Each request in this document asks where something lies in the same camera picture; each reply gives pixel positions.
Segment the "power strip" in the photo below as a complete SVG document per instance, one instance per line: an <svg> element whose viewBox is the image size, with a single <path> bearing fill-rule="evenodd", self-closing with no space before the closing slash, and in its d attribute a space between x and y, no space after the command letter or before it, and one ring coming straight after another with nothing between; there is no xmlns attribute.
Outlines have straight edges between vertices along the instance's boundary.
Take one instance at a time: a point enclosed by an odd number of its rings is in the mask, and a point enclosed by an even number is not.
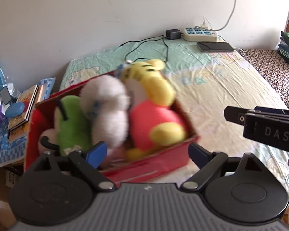
<svg viewBox="0 0 289 231"><path fill-rule="evenodd" d="M183 38L186 41L218 41L218 34L208 29L185 28Z"/></svg>

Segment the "gray ribbed surface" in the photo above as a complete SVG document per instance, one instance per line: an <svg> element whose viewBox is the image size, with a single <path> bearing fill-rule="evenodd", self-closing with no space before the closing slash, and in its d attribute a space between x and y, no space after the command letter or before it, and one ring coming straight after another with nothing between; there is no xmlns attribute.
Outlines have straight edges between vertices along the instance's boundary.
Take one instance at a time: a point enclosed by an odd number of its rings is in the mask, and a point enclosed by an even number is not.
<svg viewBox="0 0 289 231"><path fill-rule="evenodd" d="M214 216L197 194L179 191L174 184L123 184L113 193L99 194L94 204L74 220L34 227L18 222L12 231L282 231L276 221L260 227L242 227Z"/></svg>

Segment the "red cardboard box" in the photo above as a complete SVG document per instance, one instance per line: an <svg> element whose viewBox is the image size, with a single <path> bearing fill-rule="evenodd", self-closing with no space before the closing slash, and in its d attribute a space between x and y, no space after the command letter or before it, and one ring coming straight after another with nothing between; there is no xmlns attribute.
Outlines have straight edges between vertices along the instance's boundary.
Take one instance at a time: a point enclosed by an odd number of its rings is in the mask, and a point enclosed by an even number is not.
<svg viewBox="0 0 289 231"><path fill-rule="evenodd" d="M57 106L57 100L67 95L79 95L80 90L86 82L87 81L71 86L70 88L52 95L49 99L36 104L30 120L30 131L28 133L26 144L24 170L26 170L39 156L38 140L41 133L48 128L54 127L53 117L55 107ZM189 161L188 145L191 142L197 141L199 136L192 128L189 119L182 111L181 106L177 101L172 105L172 110L177 112L184 119L187 125L188 138L185 141L168 147L156 154L145 157L142 160L101 172L116 184L121 182L136 183L159 177L177 168L185 166Z"/></svg>

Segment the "label on cardboard box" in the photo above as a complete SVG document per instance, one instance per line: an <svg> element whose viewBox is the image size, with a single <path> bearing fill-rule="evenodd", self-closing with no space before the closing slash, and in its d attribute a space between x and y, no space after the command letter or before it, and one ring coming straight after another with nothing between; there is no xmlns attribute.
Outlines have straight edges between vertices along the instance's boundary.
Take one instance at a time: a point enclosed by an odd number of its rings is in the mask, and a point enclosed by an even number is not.
<svg viewBox="0 0 289 231"><path fill-rule="evenodd" d="M8 187L14 187L16 181L19 179L20 176L5 170L5 185Z"/></svg>

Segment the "metal screw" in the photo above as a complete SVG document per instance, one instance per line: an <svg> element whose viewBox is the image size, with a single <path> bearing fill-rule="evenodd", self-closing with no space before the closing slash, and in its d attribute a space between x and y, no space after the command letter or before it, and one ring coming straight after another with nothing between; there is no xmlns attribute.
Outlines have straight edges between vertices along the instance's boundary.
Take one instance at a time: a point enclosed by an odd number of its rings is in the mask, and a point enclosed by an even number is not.
<svg viewBox="0 0 289 231"><path fill-rule="evenodd" d="M107 189L113 189L115 185L111 181L102 181L99 183L99 188L107 190Z"/></svg>
<svg viewBox="0 0 289 231"><path fill-rule="evenodd" d="M194 181L186 181L182 184L182 186L187 190L194 190L198 188L198 183Z"/></svg>

